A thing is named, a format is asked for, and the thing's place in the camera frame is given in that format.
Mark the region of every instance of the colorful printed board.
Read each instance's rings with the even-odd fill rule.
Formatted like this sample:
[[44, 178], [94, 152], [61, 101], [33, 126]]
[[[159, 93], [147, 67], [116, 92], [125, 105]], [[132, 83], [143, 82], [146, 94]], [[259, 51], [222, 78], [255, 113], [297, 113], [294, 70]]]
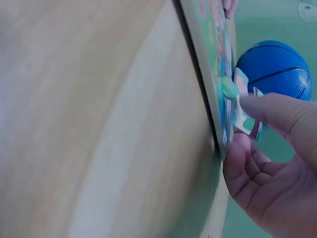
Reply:
[[222, 78], [232, 78], [232, 49], [221, 0], [182, 0], [203, 76], [215, 127], [215, 142], [225, 157], [233, 129], [231, 102], [222, 91]]

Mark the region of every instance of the green background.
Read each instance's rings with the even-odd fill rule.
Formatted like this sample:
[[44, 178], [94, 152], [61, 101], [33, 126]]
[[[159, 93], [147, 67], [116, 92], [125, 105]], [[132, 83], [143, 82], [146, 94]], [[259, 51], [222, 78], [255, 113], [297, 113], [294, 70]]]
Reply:
[[[307, 61], [312, 76], [317, 77], [317, 23], [305, 23], [298, 15], [300, 0], [240, 0], [235, 15], [237, 55], [263, 40], [277, 40], [294, 47]], [[307, 0], [317, 5], [317, 0]], [[313, 100], [316, 99], [316, 87]], [[286, 162], [294, 152], [274, 131], [264, 130], [258, 147], [273, 161]], [[223, 238], [269, 238], [238, 205], [229, 199]]]

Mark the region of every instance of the hand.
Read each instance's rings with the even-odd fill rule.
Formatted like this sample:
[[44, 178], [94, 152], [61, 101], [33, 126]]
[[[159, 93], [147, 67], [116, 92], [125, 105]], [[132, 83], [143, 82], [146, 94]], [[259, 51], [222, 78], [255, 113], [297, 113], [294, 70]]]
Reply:
[[232, 19], [239, 0], [222, 0], [226, 18]]
[[317, 103], [277, 94], [240, 102], [296, 154], [289, 163], [271, 162], [246, 135], [234, 135], [223, 167], [231, 196], [276, 238], [317, 237]]

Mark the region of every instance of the blue ball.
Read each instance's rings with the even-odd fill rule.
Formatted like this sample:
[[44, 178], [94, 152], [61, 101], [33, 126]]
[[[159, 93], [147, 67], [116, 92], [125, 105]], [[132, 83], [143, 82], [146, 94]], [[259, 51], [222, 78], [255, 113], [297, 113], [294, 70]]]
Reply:
[[304, 58], [282, 42], [255, 44], [239, 58], [236, 67], [249, 78], [249, 92], [257, 87], [264, 94], [274, 92], [302, 100], [312, 97], [313, 81]]

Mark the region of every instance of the wooden board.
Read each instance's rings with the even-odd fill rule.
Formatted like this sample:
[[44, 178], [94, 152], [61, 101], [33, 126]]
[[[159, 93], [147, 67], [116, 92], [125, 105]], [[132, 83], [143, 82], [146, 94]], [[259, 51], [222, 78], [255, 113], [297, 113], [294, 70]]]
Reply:
[[172, 2], [0, 9], [0, 237], [178, 235], [191, 204], [220, 237], [228, 193]]

